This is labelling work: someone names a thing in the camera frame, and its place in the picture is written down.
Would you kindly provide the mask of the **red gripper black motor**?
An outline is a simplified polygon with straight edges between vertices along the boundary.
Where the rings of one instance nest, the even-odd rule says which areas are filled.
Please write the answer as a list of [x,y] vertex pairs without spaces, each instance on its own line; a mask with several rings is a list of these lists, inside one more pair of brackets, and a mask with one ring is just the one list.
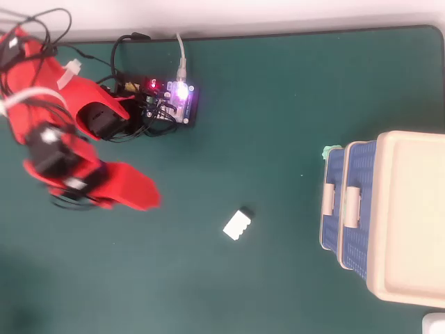
[[[106,164],[74,125],[39,124],[25,139],[25,170],[43,183],[51,203],[61,209],[111,209],[121,204],[147,211],[161,204],[153,180],[129,164]],[[101,197],[94,194],[100,186]]]

